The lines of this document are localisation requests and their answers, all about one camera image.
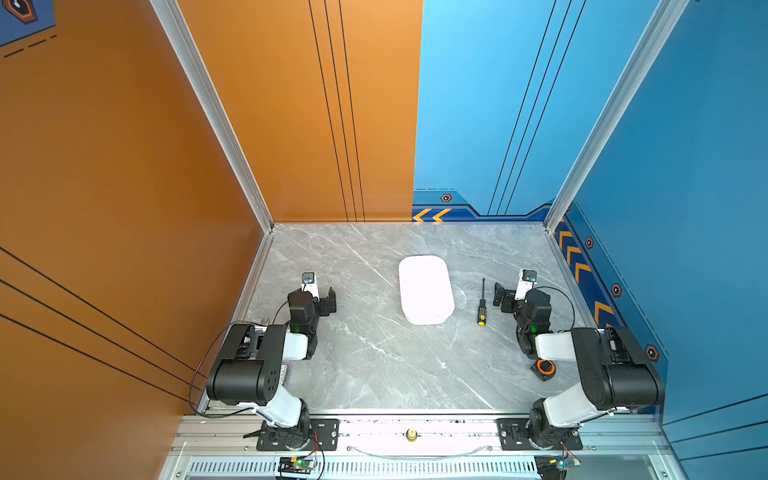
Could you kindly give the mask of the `black yellow screwdriver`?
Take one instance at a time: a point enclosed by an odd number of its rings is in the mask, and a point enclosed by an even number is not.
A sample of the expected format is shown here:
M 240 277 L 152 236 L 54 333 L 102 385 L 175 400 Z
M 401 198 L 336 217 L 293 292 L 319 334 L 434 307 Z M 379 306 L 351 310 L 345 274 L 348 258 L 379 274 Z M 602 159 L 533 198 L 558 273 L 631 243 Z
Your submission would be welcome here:
M 477 309 L 477 324 L 479 326 L 485 326 L 487 323 L 487 305 L 485 299 L 485 279 L 482 279 L 481 297 Z

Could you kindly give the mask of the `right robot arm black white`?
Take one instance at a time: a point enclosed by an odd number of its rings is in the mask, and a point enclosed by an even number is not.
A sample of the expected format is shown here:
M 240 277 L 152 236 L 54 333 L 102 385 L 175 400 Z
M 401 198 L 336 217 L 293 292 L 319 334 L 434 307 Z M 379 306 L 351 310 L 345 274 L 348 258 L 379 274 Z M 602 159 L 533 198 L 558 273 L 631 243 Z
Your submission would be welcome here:
M 575 385 L 536 400 L 525 425 L 508 429 L 509 436 L 536 449 L 569 448 L 589 421 L 663 403 L 661 376 L 629 329 L 573 325 L 554 332 L 550 295 L 525 279 L 516 289 L 495 284 L 493 304 L 514 317 L 518 345 L 540 379 L 552 377 L 559 362 L 574 363 L 579 375 Z

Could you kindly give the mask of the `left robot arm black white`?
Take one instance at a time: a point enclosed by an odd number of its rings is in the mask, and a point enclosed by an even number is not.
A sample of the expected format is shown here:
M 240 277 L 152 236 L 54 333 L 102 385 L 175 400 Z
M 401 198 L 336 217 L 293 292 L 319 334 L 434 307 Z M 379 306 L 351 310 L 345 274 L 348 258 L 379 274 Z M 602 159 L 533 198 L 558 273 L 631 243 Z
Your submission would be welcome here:
M 319 444 L 306 401 L 283 386 L 281 371 L 286 362 L 313 358 L 320 319 L 337 311 L 336 292 L 330 289 L 327 296 L 317 297 L 298 289 L 288 294 L 287 306 L 290 318 L 284 324 L 232 326 L 206 383 L 209 399 L 262 417 L 261 427 L 244 437 L 262 440 L 266 450 Z

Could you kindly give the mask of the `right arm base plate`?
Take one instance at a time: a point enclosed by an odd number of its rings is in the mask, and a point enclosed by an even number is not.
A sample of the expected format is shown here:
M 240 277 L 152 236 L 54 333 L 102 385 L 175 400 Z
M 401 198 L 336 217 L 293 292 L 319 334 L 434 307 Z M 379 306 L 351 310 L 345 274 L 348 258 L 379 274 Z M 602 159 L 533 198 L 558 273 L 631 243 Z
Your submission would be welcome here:
M 530 419 L 512 417 L 497 419 L 496 427 L 504 451 L 583 449 L 576 428 L 556 428 L 547 422 L 536 426 Z

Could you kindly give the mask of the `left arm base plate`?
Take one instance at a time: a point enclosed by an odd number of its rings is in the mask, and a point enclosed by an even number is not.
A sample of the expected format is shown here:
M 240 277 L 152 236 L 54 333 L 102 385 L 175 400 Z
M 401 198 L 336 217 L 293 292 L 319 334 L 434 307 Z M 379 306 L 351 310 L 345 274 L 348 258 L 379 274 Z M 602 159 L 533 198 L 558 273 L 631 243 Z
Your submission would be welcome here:
M 258 451 L 309 452 L 318 441 L 324 452 L 333 452 L 338 447 L 339 428 L 338 419 L 311 417 L 292 428 L 270 427 L 263 422 L 252 436 L 256 438 Z

